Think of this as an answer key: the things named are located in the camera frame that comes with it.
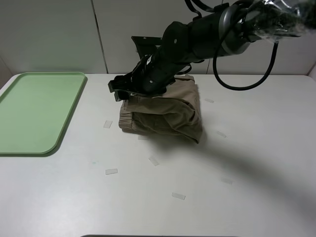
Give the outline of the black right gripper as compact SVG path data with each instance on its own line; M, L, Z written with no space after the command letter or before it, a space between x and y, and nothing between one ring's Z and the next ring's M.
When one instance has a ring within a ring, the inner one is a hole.
M111 93L114 92L116 102L129 100L130 93L162 93L169 84L174 83L174 76L187 66L187 63L169 62L156 55L147 56L128 75L110 80L108 88Z

